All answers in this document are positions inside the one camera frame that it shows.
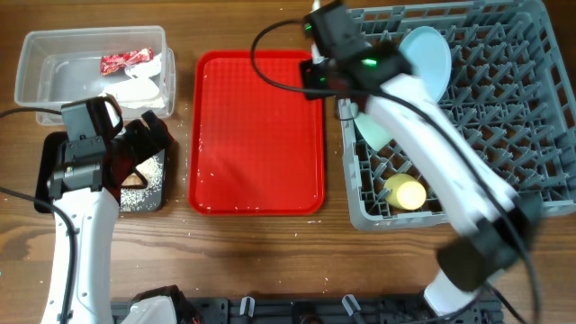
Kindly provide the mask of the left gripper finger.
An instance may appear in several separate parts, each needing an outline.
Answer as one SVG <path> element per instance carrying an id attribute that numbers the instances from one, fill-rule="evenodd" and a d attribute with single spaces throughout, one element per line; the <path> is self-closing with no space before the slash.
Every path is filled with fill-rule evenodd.
<path id="1" fill-rule="evenodd" d="M 122 182 L 121 189 L 143 190 L 148 187 L 148 184 L 146 177 L 136 167 L 133 167 Z"/>
<path id="2" fill-rule="evenodd" d="M 147 124 L 147 128 L 141 136 L 141 155 L 144 158 L 151 158 L 164 149 L 169 149 L 174 142 L 167 125 L 159 119 L 151 110 L 144 112 L 142 120 Z"/>

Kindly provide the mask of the white rice pile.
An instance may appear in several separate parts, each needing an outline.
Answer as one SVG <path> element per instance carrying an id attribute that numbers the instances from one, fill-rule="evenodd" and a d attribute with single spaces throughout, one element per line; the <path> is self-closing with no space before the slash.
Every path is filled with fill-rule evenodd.
<path id="1" fill-rule="evenodd" d="M 121 189 L 122 212 L 155 212 L 162 207 L 164 194 L 164 151 L 142 162 L 136 168 L 148 180 L 143 190 Z"/>

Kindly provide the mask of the brown carrot piece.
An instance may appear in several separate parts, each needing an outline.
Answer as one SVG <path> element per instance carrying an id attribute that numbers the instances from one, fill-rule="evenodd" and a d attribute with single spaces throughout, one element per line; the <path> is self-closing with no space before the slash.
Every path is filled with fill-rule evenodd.
<path id="1" fill-rule="evenodd" d="M 121 184 L 126 189 L 145 189 L 148 186 L 148 180 L 141 174 L 133 173 L 129 175 Z"/>

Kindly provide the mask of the large light blue plate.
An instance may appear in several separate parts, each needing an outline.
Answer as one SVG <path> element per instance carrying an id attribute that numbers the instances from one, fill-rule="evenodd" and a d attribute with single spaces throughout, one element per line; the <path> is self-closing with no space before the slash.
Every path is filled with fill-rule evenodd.
<path id="1" fill-rule="evenodd" d="M 422 78 L 429 96 L 439 102 L 452 72 L 451 50 L 443 35 L 429 26 L 418 27 L 402 40 L 400 52 Z"/>

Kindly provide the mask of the red snack wrapper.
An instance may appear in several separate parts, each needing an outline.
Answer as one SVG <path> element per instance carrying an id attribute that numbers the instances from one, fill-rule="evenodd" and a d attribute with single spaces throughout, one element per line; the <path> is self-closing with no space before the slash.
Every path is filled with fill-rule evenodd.
<path id="1" fill-rule="evenodd" d="M 138 65 L 140 63 L 150 62 L 154 58 L 152 48 L 123 52 L 110 56 L 101 57 L 100 74 L 102 76 L 110 75 L 121 68 Z"/>

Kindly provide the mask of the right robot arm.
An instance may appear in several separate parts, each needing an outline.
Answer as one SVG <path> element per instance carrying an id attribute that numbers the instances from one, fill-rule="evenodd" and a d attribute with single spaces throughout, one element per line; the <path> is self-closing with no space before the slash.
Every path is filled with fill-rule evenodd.
<path id="1" fill-rule="evenodd" d="M 321 95 L 361 100 L 431 186 L 459 237 L 436 253 L 440 270 L 424 298 L 438 315 L 456 313 L 518 260 L 530 280 L 533 321 L 542 295 L 530 256 L 544 218 L 541 201 L 517 193 L 447 119 L 409 61 L 390 42 L 369 45 L 341 1 L 315 4 L 302 19 L 324 58 Z"/>

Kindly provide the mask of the yellow plastic cup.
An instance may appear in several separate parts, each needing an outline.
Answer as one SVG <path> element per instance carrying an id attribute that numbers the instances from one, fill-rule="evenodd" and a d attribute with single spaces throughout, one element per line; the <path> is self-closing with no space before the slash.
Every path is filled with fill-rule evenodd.
<path id="1" fill-rule="evenodd" d="M 402 210 L 419 209 L 427 199 L 426 189 L 411 175 L 393 175 L 386 180 L 384 188 L 390 191 L 385 201 Z"/>

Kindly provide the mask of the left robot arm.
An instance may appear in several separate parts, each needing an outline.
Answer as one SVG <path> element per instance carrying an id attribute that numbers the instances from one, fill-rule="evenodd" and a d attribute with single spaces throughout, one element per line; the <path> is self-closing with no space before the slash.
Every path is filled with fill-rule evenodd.
<path id="1" fill-rule="evenodd" d="M 44 323 L 109 323 L 111 247 L 122 185 L 174 139 L 148 110 L 125 123 L 111 95 L 60 109 L 67 138 L 47 179 L 55 247 Z"/>

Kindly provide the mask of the white napkin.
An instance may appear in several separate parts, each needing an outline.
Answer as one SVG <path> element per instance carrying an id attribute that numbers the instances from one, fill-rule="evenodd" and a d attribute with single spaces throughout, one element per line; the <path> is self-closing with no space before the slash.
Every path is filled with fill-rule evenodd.
<path id="1" fill-rule="evenodd" d="M 164 108 L 165 100 L 160 94 L 159 87 L 152 80 L 152 77 L 159 76 L 161 69 L 162 54 L 158 54 L 149 62 L 127 66 L 124 72 L 129 79 L 106 86 L 100 96 L 112 95 L 127 109 Z"/>

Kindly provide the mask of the green bowl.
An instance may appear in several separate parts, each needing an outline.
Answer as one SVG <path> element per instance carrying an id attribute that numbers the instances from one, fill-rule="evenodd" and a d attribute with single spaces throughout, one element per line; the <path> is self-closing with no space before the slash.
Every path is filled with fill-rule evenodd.
<path id="1" fill-rule="evenodd" d="M 355 126 L 371 149 L 380 151 L 392 141 L 392 135 L 370 116 L 360 112 L 356 103 L 350 104 L 350 112 L 354 117 Z"/>

